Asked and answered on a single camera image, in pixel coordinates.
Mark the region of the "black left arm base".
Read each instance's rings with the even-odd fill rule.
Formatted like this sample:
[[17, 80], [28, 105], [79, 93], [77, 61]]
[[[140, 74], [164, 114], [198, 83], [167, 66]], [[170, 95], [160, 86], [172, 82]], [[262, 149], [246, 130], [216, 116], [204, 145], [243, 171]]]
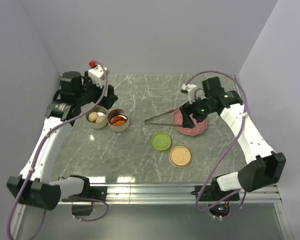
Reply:
[[84, 199], [93, 199], [105, 202], [108, 188], [106, 186], [91, 186], [87, 196], [72, 195], [68, 198], [72, 202], [71, 212], [75, 217], [90, 217], [94, 208], [95, 201]]

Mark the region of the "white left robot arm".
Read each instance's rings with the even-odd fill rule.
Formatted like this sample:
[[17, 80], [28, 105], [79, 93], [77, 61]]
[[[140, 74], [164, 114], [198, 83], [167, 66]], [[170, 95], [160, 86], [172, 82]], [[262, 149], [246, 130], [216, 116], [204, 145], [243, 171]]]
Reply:
[[91, 196], [87, 177], [71, 175], [65, 183], [51, 181], [56, 158], [76, 119], [84, 116], [81, 108], [89, 103], [110, 109], [118, 100], [114, 87], [106, 82], [108, 69], [91, 68], [81, 75], [68, 71], [60, 76], [59, 89], [48, 105], [41, 135], [25, 167], [11, 176], [6, 186], [17, 202], [53, 210], [60, 200], [74, 195], [79, 201]]

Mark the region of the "green round lid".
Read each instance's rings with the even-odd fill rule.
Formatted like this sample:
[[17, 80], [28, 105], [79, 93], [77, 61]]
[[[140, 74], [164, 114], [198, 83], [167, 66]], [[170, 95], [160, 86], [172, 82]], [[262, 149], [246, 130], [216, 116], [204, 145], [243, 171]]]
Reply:
[[150, 145], [155, 151], [164, 153], [172, 146], [172, 139], [165, 132], [157, 132], [151, 137]]

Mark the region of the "red sausage piece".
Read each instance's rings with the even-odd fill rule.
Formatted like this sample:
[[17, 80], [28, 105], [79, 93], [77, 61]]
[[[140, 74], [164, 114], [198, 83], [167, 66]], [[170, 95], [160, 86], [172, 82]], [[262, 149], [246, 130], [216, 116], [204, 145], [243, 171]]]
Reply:
[[116, 115], [113, 117], [113, 119], [110, 121], [111, 124], [119, 121], [119, 120], [124, 120], [125, 122], [127, 121], [127, 118], [123, 115]]

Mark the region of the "orange fried food piece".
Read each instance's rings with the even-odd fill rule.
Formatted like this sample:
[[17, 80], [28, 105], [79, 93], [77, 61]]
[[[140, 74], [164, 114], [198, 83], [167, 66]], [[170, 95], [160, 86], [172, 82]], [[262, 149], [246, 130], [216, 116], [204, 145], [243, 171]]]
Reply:
[[119, 127], [124, 125], [126, 122], [124, 120], [118, 120], [117, 122], [114, 122], [112, 125], [115, 127]]

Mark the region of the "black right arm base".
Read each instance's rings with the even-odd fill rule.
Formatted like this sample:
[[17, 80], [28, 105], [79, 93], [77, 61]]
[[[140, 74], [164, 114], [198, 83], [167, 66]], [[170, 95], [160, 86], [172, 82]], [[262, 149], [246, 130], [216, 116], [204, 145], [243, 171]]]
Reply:
[[[210, 208], [215, 202], [232, 193], [233, 195]], [[200, 195], [198, 203], [207, 203], [208, 213], [213, 218], [223, 219], [231, 214], [230, 202], [237, 202], [239, 200], [240, 195], [235, 190], [221, 191], [218, 186], [207, 185]]]

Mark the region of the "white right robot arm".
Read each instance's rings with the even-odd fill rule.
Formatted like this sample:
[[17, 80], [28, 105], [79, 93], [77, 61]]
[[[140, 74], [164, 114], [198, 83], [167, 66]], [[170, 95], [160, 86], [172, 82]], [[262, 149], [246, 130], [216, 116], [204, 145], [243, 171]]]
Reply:
[[264, 140], [249, 117], [244, 101], [235, 90], [226, 91], [218, 77], [202, 81], [204, 98], [197, 96], [198, 87], [183, 84], [181, 91], [188, 101], [180, 106], [182, 127], [193, 129], [209, 114], [217, 113], [235, 136], [245, 157], [246, 165], [237, 172], [216, 176], [211, 181], [210, 193], [222, 200], [230, 192], [244, 190], [248, 193], [276, 184], [283, 172], [286, 157]]

